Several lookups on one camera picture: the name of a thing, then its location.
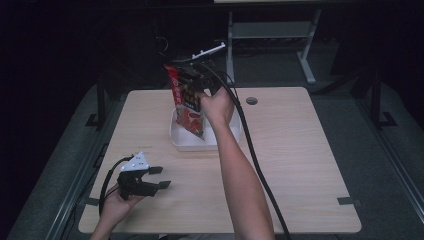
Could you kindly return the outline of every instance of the red snack bag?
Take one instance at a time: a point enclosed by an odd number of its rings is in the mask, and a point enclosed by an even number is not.
[[[195,96],[190,84],[181,81],[178,69],[165,65],[171,81],[172,95],[174,96],[176,122],[187,131],[203,139],[204,116],[201,114],[200,99]]]

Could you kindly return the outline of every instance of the white box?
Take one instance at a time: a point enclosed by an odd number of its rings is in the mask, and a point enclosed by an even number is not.
[[[210,151],[218,150],[215,134],[209,121],[205,118],[204,140],[187,131],[183,126],[177,124],[177,112],[172,111],[171,124],[169,126],[169,136],[178,151]],[[230,121],[230,128],[237,142],[240,141],[242,124],[240,116],[234,109],[233,117]]]

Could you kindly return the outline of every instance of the finger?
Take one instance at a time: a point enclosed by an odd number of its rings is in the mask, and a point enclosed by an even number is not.
[[[223,86],[221,86],[218,91],[215,93],[215,95],[225,95],[227,94],[227,90],[225,90],[225,88]]]
[[[118,183],[116,183],[115,185],[113,185],[113,187],[109,188],[109,190],[107,190],[106,195],[109,195],[111,192],[116,191],[116,189],[119,187]]]
[[[207,95],[205,92],[195,92],[195,95],[198,98],[209,97],[209,95]]]
[[[127,200],[132,206],[136,205],[138,202],[144,199],[144,196],[130,196]]]

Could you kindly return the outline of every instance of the black cable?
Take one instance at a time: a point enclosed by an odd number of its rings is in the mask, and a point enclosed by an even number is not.
[[[116,190],[118,190],[119,187],[115,187],[114,189],[111,189],[110,192],[108,192],[108,194],[105,196],[105,199],[107,197],[109,197],[110,194],[112,194],[113,192],[115,192]]]
[[[243,40],[238,39],[233,42],[233,55],[240,58],[250,58],[258,55],[259,47],[257,45],[252,46],[249,41]]]
[[[275,212],[277,213],[278,219],[280,220],[281,226],[283,227],[284,235],[286,236],[286,239],[291,240],[289,230],[287,228],[286,222],[284,221],[283,215],[281,214],[281,211],[280,211],[280,208],[277,204],[277,201],[275,200],[274,194],[272,193],[271,188],[269,187],[269,185],[268,185],[268,183],[265,179],[265,176],[262,173],[261,167],[259,166],[258,159],[256,157],[255,150],[253,148],[252,139],[250,137],[249,128],[247,127],[246,117],[244,115],[240,101],[236,98],[234,93],[228,87],[227,83],[224,82],[224,80],[222,80],[222,78],[218,74],[216,74],[215,71],[213,71],[208,66],[206,66],[202,63],[200,63],[200,65],[202,65],[204,68],[209,70],[213,75],[215,75],[215,77],[217,77],[219,79],[222,86],[225,88],[225,90],[230,95],[231,100],[233,101],[233,103],[234,103],[234,105],[235,105],[235,107],[236,107],[236,109],[237,109],[237,111],[240,115],[240,120],[241,120],[242,125],[243,125],[244,134],[246,135],[247,144],[249,145],[250,155],[252,156],[252,160],[253,160],[253,164],[255,166],[256,172],[259,176],[259,179],[261,180],[263,187],[265,188],[266,193],[268,194],[269,199],[271,200],[272,205],[274,206]]]
[[[239,99],[239,98],[238,98],[238,94],[237,94],[237,89],[236,89],[236,83],[235,83],[235,82],[234,82],[234,80],[230,77],[230,75],[228,75],[228,73],[227,73],[227,72],[224,72],[224,71],[219,71],[218,73],[225,74],[225,76],[227,76],[227,78],[228,78],[228,79],[230,79],[231,84],[232,84],[233,89],[234,89],[234,93],[235,93],[235,95],[236,95],[236,98],[237,98],[237,99]]]

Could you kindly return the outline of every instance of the dark background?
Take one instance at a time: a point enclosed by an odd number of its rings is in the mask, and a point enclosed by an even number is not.
[[[424,128],[424,20],[423,8],[415,2],[326,9],[315,41],[340,42],[334,74],[347,74],[370,59],[379,61],[383,81]],[[158,54],[163,43],[155,35],[167,37],[172,57],[225,39],[226,13],[179,11],[156,18],[157,13],[143,10],[143,1],[136,12],[122,10],[123,4],[0,3],[0,181],[5,211],[0,239],[6,238],[72,114],[98,78],[111,97],[131,89],[160,88],[167,78],[161,66],[165,59]]]

